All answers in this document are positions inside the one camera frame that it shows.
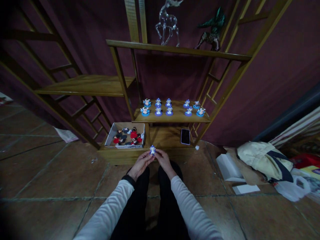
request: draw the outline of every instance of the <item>white sleeve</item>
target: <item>white sleeve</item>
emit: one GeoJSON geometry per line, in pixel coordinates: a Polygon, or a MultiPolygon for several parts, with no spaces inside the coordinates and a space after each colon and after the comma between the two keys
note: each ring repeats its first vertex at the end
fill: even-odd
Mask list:
{"type": "Polygon", "coordinates": [[[223,239],[217,227],[182,182],[179,176],[171,180],[171,190],[177,200],[181,215],[187,226],[189,237],[193,239],[223,239]]]}
{"type": "Polygon", "coordinates": [[[133,191],[133,186],[127,180],[121,180],[74,240],[110,239],[133,191]]]}

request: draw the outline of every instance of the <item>person's right hand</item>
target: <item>person's right hand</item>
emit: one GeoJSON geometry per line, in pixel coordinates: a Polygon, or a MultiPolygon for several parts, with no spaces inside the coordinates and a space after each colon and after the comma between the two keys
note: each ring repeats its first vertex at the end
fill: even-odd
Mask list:
{"type": "Polygon", "coordinates": [[[156,158],[159,161],[160,166],[163,168],[163,170],[166,172],[166,174],[168,175],[170,181],[171,179],[176,176],[176,172],[173,170],[170,160],[169,160],[169,156],[168,154],[161,150],[161,149],[156,149],[156,152],[154,153],[154,155],[156,156],[156,158]]]}

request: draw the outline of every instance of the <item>phone screen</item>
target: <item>phone screen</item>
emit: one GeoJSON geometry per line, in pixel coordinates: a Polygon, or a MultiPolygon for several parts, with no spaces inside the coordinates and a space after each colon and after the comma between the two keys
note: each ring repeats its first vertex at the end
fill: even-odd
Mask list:
{"type": "Polygon", "coordinates": [[[181,129],[181,143],[190,145],[190,131],[181,129]]]}

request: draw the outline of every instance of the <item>person's left hand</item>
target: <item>person's left hand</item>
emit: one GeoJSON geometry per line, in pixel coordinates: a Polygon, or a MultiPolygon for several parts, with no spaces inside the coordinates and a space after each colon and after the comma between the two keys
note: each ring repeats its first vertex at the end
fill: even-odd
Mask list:
{"type": "Polygon", "coordinates": [[[155,159],[155,156],[150,154],[150,150],[141,154],[133,167],[128,172],[128,175],[132,177],[134,181],[137,181],[138,177],[144,172],[146,167],[155,159]]]}

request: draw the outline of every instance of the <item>hand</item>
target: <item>hand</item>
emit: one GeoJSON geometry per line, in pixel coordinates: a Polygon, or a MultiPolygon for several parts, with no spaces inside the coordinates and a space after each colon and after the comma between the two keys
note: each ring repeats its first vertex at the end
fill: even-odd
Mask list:
{"type": "Polygon", "coordinates": [[[170,160],[169,160],[169,156],[168,154],[161,150],[161,149],[157,149],[155,154],[156,158],[158,159],[160,166],[163,168],[163,170],[166,172],[166,174],[168,175],[170,181],[171,179],[176,176],[176,172],[173,170],[170,160]]]}
{"type": "Polygon", "coordinates": [[[141,154],[136,163],[133,165],[133,167],[128,172],[128,175],[132,177],[132,179],[136,182],[138,177],[146,170],[146,167],[155,159],[152,154],[150,154],[150,151],[147,151],[143,154],[141,154]]]}

